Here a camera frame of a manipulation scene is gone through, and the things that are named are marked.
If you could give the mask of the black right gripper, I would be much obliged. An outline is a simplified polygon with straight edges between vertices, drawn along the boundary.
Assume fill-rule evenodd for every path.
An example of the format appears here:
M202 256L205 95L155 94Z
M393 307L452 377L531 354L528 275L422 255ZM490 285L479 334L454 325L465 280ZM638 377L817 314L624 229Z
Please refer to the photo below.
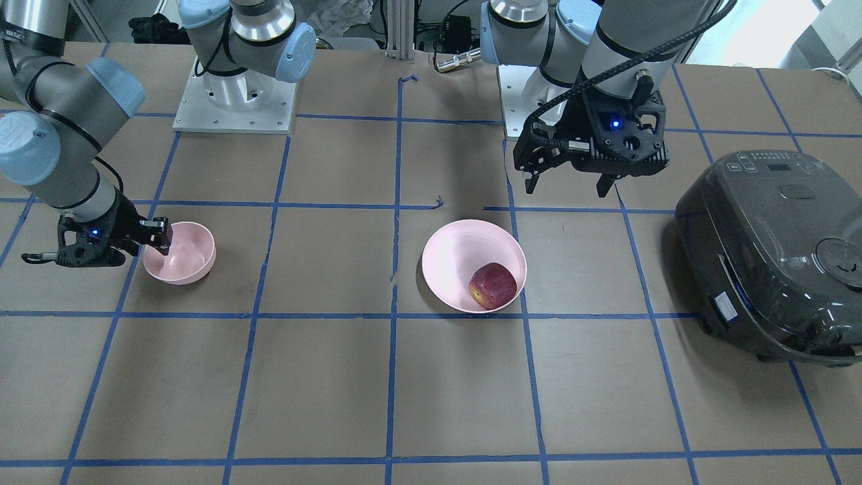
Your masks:
M141 245L168 255L172 235L168 218L143 218L128 199L116 199L104 215L87 222L62 215L56 251L24 253L22 261L31 265L53 262L68 268L120 267L126 255L139 254Z

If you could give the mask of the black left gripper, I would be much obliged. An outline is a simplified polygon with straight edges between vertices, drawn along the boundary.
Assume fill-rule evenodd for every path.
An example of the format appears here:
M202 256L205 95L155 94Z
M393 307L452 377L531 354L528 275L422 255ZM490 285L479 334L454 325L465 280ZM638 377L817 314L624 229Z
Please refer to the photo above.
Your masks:
M660 91L643 104L590 88L566 102L554 126L533 124L533 136L520 136L514 168L525 172L533 194L539 174L570 162L578 171L602 174L597 196L607 197L618 176L651 176L664 170L670 154L664 140L666 107Z

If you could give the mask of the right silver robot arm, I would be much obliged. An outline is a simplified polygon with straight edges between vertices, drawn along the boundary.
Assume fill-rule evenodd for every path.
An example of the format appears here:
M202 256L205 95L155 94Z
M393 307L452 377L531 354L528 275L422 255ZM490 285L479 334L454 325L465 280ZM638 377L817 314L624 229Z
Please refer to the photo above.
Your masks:
M105 57L64 59L65 1L2 2L2 98L24 108L2 116L2 175L59 213L57 248L22 261L120 267L142 248L166 257L173 229L145 218L121 177L98 171L100 153L145 100L141 82ZM317 35L290 1L180 1L180 24L207 81L296 83L310 70Z

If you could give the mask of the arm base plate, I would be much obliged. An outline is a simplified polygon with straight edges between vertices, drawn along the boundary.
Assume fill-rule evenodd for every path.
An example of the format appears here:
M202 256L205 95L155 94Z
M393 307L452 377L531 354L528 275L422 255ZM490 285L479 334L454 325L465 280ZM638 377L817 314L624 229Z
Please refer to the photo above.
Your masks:
M295 117L298 84L256 71L233 77L196 73L199 59L180 98L172 128L178 132L288 135Z
M499 65L498 83L504 113L506 138L514 141L523 132L525 119L548 102L569 90L545 79L538 67Z

